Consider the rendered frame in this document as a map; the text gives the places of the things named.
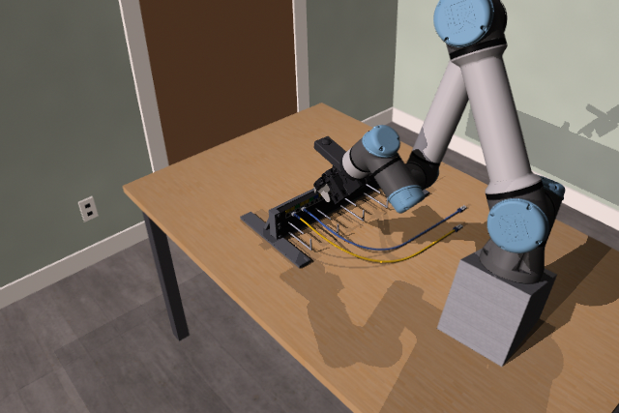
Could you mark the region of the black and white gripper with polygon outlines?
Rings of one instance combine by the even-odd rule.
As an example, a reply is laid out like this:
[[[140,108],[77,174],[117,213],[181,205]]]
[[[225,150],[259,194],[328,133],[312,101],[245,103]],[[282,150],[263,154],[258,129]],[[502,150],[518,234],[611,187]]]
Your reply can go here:
[[[332,168],[324,172],[313,184],[315,194],[320,193],[327,202],[330,202],[330,192],[332,195],[331,198],[335,204],[354,193],[356,194],[365,187],[365,184],[371,181],[368,176],[360,180],[350,176],[342,165],[342,158],[339,163],[341,172],[332,166]]]

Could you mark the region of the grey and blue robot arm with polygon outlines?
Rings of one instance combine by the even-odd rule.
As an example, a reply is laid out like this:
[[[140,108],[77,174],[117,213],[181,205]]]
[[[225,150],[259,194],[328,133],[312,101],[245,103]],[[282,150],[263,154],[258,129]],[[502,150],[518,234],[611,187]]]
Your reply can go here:
[[[439,0],[433,22],[451,60],[407,163],[398,154],[397,132],[386,125],[375,126],[347,152],[329,136],[314,141],[314,149],[340,172],[343,157],[345,171],[354,178],[371,173],[401,214],[423,201],[423,190],[437,180],[469,101],[489,177],[485,192],[492,240],[479,260],[500,278],[533,284],[544,273],[545,245],[565,187],[531,170],[503,60],[507,12],[500,1]]]

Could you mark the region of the black network port rack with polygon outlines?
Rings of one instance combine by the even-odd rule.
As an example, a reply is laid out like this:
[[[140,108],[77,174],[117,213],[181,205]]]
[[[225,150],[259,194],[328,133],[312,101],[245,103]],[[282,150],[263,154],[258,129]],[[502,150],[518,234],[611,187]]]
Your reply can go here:
[[[388,208],[388,198],[386,205],[384,205],[378,200],[368,195],[370,192],[373,191],[380,193],[380,191],[377,190],[380,187],[372,174],[370,173],[368,177],[371,181],[365,184],[365,187],[363,189],[361,189],[356,194],[354,193],[346,197],[337,204],[334,203],[333,199],[331,198],[332,195],[330,193],[329,195],[331,201],[327,202],[320,193],[315,194],[313,188],[268,210],[269,218],[266,223],[258,216],[256,216],[253,212],[248,212],[245,215],[241,216],[241,220],[245,222],[250,228],[252,228],[256,233],[258,233],[262,238],[264,238],[275,249],[282,253],[298,268],[305,267],[310,263],[310,259],[284,239],[285,237],[292,235],[295,239],[297,239],[299,242],[301,242],[304,246],[306,246],[309,250],[312,251],[312,246],[307,246],[295,235],[293,235],[293,233],[295,233],[296,231],[300,231],[302,234],[305,234],[300,229],[306,227],[307,225],[301,220],[299,220],[298,217],[301,217],[308,224],[312,224],[316,222],[316,219],[309,215],[308,211],[311,212],[314,216],[316,216],[319,220],[324,217],[330,220],[331,218],[329,218],[328,215],[334,213],[340,208],[343,208],[361,221],[364,221],[365,210],[363,210],[363,218],[361,219],[360,217],[346,209],[344,206],[350,203],[356,206],[353,201],[365,195],[378,202],[385,208]]]

